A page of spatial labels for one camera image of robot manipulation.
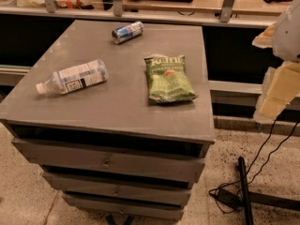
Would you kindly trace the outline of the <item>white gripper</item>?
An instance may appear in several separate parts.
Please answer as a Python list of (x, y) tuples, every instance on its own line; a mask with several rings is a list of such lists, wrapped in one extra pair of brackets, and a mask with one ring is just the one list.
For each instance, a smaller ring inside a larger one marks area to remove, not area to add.
[(256, 36), (252, 45), (273, 47), (274, 56), (285, 60), (280, 67), (267, 69), (253, 114), (257, 123), (271, 123), (300, 93), (300, 0), (292, 0), (276, 24)]

